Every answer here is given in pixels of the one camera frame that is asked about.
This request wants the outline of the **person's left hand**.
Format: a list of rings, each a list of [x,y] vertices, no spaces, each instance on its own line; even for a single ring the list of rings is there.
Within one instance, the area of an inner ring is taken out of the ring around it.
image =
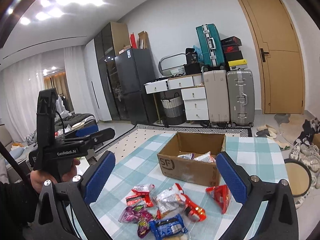
[[[74,176],[77,175],[77,169],[76,167],[80,165],[80,160],[78,159],[73,159],[73,162],[72,162],[72,166],[71,166],[71,170],[67,173],[65,173],[63,176],[62,176],[62,182],[68,182],[70,180],[72,180],[72,178]],[[44,185],[44,182],[46,180],[51,180],[54,184],[57,183],[57,180],[51,175],[49,174],[48,172],[46,171],[43,171],[43,170],[36,170],[36,171],[32,171],[31,174],[30,174],[30,181],[31,181],[31,184],[34,188],[34,190],[37,192],[37,193],[40,193],[41,190],[42,190],[42,187]]]

